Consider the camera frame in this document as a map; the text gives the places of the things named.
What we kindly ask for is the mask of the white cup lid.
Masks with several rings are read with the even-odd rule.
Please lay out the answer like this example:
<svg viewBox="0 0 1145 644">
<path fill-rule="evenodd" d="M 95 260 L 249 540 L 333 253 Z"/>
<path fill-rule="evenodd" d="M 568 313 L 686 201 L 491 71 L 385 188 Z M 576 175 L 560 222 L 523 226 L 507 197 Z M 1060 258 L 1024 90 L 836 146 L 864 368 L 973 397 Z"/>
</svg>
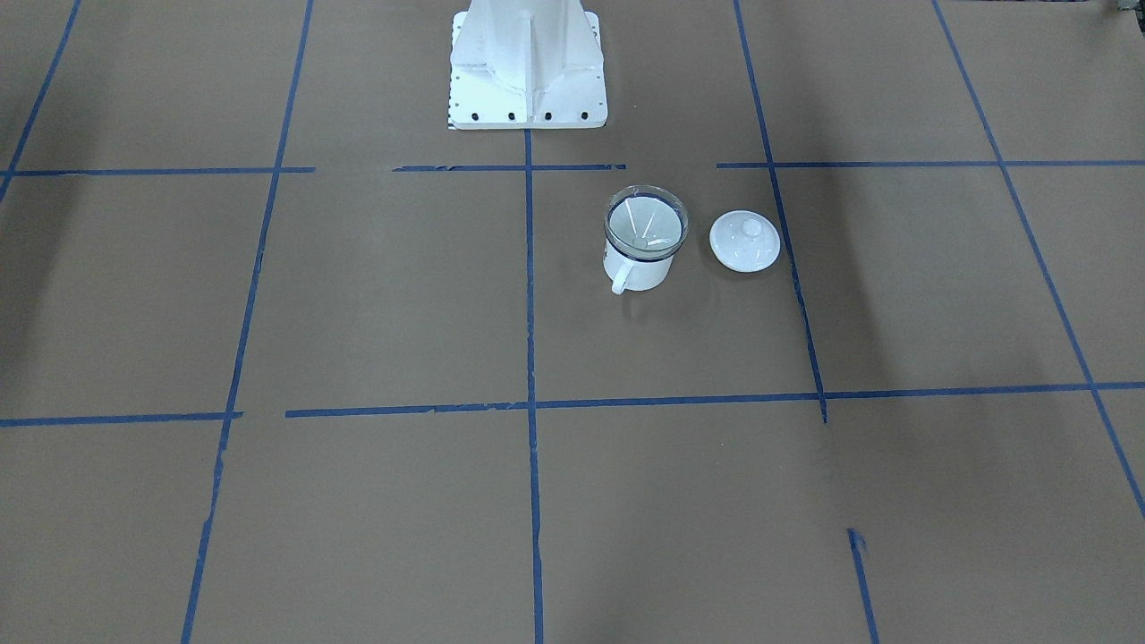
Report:
<svg viewBox="0 0 1145 644">
<path fill-rule="evenodd" d="M 782 249 L 776 226 L 749 209 L 720 215 L 708 231 L 708 244 L 722 266 L 744 274 L 768 269 Z"/>
</svg>

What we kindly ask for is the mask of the white enamel cup blue rim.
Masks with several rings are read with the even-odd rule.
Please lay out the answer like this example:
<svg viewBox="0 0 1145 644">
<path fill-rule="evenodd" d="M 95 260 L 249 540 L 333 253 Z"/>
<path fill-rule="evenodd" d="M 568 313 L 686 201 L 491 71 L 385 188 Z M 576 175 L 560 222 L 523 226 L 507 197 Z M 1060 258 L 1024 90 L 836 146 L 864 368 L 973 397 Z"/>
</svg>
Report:
<svg viewBox="0 0 1145 644">
<path fill-rule="evenodd" d="M 674 257 L 658 262 L 635 262 L 606 244 L 605 270 L 611 282 L 611 293 L 621 296 L 626 291 L 647 291 L 658 286 L 666 280 Z"/>
</svg>

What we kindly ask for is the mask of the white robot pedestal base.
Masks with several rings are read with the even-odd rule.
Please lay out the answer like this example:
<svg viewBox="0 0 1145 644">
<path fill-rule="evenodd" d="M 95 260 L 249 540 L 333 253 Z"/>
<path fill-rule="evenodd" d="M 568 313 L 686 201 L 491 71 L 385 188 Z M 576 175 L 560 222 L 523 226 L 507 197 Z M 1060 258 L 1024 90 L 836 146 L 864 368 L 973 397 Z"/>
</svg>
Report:
<svg viewBox="0 0 1145 644">
<path fill-rule="evenodd" d="M 601 24 L 581 1 L 471 1 L 455 13 L 450 128 L 601 128 L 608 116 Z"/>
</svg>

